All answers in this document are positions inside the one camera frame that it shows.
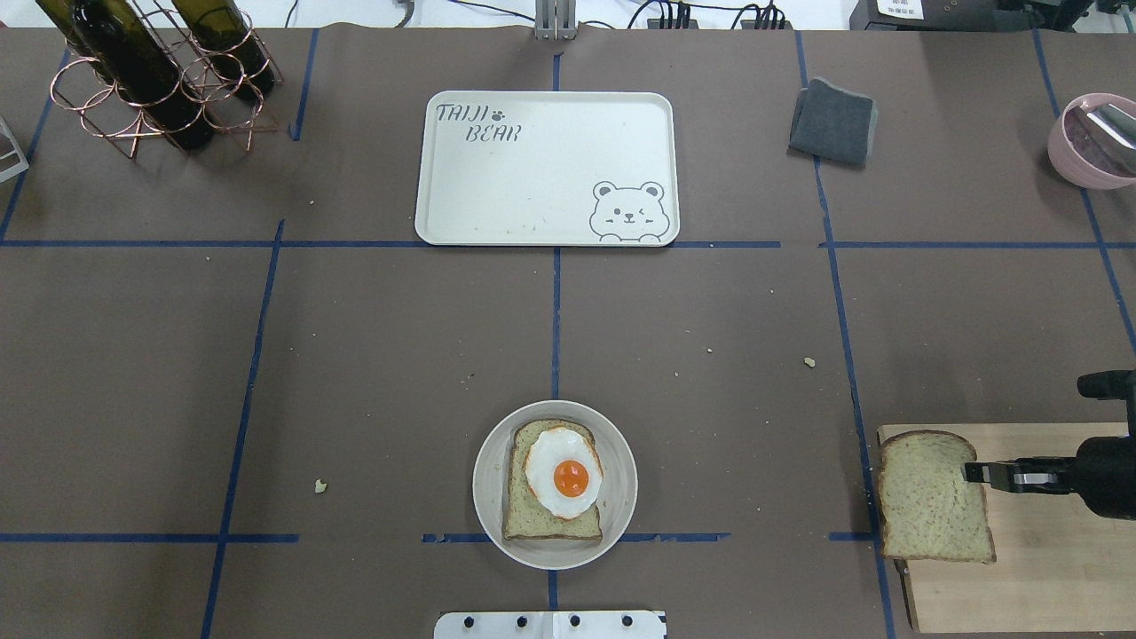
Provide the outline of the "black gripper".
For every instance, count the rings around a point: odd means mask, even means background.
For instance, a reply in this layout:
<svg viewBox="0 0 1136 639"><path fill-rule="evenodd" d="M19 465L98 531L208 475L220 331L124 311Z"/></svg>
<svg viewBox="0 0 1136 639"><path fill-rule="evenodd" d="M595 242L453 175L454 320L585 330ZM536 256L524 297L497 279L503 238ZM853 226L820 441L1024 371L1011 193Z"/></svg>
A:
<svg viewBox="0 0 1136 639"><path fill-rule="evenodd" d="M966 462L963 478L1006 493L1079 493L1105 518L1135 518L1135 440L1092 437L1075 458L1025 457Z"/></svg>

